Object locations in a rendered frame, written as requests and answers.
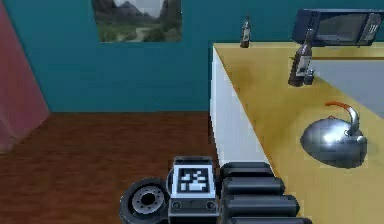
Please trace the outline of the white cupboard with yellow worktop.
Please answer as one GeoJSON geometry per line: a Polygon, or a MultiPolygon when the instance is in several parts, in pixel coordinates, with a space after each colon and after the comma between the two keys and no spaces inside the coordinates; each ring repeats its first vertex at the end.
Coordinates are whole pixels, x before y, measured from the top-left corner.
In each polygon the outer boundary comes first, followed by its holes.
{"type": "Polygon", "coordinates": [[[314,224],[384,224],[384,119],[321,78],[290,86],[297,48],[279,42],[214,45],[210,112],[218,160],[270,164],[314,224]],[[336,102],[359,113],[368,139],[365,162],[355,169],[322,164],[300,144],[310,123],[348,116],[336,102]]]}

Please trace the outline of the black microwave oven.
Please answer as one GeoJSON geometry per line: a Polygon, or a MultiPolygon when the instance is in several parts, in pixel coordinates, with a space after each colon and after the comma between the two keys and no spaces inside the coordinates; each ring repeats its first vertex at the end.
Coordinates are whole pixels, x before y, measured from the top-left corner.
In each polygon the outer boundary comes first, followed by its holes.
{"type": "Polygon", "coordinates": [[[371,46],[383,21],[378,9],[299,9],[291,39],[303,44],[313,29],[314,47],[371,46]]]}

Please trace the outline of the grey sink basin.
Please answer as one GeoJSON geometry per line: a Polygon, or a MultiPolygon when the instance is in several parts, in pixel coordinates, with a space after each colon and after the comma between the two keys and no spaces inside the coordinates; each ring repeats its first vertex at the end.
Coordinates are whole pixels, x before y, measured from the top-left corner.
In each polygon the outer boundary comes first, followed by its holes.
{"type": "Polygon", "coordinates": [[[313,60],[314,74],[384,118],[384,60],[313,60]]]}

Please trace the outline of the framed landscape picture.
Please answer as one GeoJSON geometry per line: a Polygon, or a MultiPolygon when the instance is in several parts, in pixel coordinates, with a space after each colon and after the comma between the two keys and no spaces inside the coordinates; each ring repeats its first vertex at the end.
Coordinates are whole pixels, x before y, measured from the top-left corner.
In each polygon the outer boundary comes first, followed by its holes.
{"type": "Polygon", "coordinates": [[[91,0],[99,40],[181,42],[181,0],[91,0]]]}

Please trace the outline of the small dark bottle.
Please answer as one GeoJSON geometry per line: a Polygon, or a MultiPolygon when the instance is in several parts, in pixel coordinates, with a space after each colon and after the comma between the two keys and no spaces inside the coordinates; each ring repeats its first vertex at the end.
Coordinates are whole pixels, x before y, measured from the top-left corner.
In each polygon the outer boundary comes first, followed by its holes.
{"type": "Polygon", "coordinates": [[[250,36],[251,36],[250,16],[247,16],[242,26],[242,34],[241,34],[241,40],[240,40],[241,48],[249,47],[250,36]]]}

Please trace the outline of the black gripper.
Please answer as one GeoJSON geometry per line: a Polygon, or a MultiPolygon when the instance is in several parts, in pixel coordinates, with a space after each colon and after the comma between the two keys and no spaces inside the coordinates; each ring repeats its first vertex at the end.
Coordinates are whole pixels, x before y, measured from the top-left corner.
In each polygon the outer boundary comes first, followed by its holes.
{"type": "Polygon", "coordinates": [[[119,217],[122,224],[168,224],[165,181],[146,178],[132,184],[121,196],[119,217]]]}

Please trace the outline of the large dark labelled bottle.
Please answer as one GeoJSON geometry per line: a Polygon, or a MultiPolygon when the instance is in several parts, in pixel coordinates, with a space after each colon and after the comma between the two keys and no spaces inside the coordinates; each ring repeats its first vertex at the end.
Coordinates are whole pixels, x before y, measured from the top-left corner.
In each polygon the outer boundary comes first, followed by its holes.
{"type": "Polygon", "coordinates": [[[304,43],[296,51],[292,64],[288,84],[295,87],[300,87],[304,83],[306,71],[312,59],[312,41],[315,36],[315,31],[309,29],[306,33],[304,43]]]}

